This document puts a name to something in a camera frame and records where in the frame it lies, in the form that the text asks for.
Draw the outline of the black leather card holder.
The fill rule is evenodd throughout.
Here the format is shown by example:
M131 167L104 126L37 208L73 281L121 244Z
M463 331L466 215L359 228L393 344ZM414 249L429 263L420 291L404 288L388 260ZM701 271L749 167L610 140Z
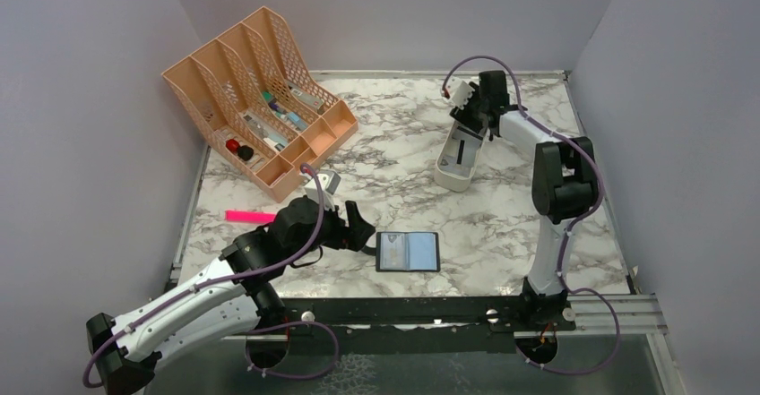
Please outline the black leather card holder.
M381 231L375 245L360 249L374 256L377 272L439 272L439 235L435 231Z

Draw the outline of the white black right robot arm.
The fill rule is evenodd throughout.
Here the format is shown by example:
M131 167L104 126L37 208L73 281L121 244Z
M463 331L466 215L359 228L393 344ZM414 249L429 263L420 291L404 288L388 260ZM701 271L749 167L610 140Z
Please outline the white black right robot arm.
M481 72L475 82L447 77L441 93L453 105L452 134L465 135L477 148L485 138L505 138L533 156L531 198L540 236L514 316L537 330L566 308L573 230L600 207L603 184L592 141L551 130L529 114L520 92L507 89L513 77L499 70Z

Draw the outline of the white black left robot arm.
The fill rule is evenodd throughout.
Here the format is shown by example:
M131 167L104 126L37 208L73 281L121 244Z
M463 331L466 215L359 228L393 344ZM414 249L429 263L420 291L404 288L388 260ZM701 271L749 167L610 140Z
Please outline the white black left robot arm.
M326 197L292 200L271 223L237 236L191 279L131 312L91 317L83 386L134 394L207 344L245 330L284 330L285 305L272 280L312 251L358 252L375 232L353 201L340 207Z

